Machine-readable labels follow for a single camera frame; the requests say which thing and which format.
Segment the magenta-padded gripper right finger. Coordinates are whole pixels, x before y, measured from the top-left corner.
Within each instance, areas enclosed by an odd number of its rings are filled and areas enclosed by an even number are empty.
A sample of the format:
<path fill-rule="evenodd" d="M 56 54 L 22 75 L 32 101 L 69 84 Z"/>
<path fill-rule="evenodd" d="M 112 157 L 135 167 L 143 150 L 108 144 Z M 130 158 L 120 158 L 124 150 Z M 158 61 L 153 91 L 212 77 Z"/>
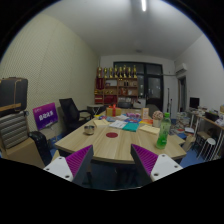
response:
<path fill-rule="evenodd" d="M 143 185 L 164 178 L 182 167 L 166 154 L 157 155 L 141 146 L 131 145 L 131 156 Z"/>

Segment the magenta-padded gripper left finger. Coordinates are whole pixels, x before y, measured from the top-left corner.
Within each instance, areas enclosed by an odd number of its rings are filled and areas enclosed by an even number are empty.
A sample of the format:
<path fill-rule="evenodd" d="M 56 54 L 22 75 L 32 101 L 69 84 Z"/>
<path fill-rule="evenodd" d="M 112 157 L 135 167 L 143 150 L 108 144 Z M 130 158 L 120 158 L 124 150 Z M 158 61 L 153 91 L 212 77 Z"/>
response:
<path fill-rule="evenodd" d="M 81 185 L 93 155 L 93 146 L 89 145 L 67 157 L 57 157 L 44 170 L 67 181 Z"/>

